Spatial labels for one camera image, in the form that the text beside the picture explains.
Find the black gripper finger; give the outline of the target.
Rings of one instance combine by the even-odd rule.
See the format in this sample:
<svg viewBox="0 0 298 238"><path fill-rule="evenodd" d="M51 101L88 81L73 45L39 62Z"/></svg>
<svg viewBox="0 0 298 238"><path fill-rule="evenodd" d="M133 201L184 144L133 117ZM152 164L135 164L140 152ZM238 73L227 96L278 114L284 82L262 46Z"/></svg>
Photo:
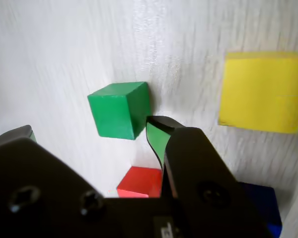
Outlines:
<svg viewBox="0 0 298 238"><path fill-rule="evenodd" d="M153 218L156 238L269 238L271 233L201 129L149 116L147 128L166 133L164 177L172 212Z"/></svg>
<svg viewBox="0 0 298 238"><path fill-rule="evenodd" d="M0 238L125 238L102 195L33 138L0 135Z"/></svg>

